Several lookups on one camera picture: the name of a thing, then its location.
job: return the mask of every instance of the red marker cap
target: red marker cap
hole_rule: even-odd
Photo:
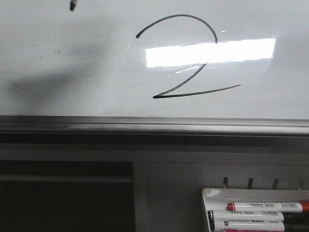
[[[309,202],[300,202],[300,204],[303,207],[303,213],[309,212]]]
[[[227,210],[228,211],[235,211],[236,210],[234,202],[230,202],[230,203],[227,204]]]

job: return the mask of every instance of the whiteboard frame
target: whiteboard frame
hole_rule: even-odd
[[[309,120],[181,117],[1,116],[0,133],[309,136]]]

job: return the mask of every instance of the whiteboard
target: whiteboard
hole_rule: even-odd
[[[309,119],[307,0],[0,5],[0,115]]]

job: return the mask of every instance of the whiteboard marker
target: whiteboard marker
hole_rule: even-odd
[[[273,211],[273,212],[302,213],[302,212],[309,212],[309,202],[299,202],[299,203],[230,202],[227,204],[227,209],[229,211]]]
[[[211,232],[221,231],[276,231],[276,232],[308,232],[309,223],[286,223],[283,221],[266,220],[227,220],[215,219],[210,221]]]
[[[305,218],[304,214],[287,214],[271,211],[216,211],[209,210],[207,212],[209,220],[214,219],[245,219],[245,220],[271,220],[271,221],[287,221]]]
[[[70,1],[70,11],[74,11],[76,4],[77,4],[77,0]]]

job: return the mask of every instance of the white plastic tray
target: white plastic tray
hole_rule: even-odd
[[[227,210],[229,202],[298,202],[309,200],[309,190],[259,190],[204,188],[202,191],[204,222],[211,232],[208,210]]]

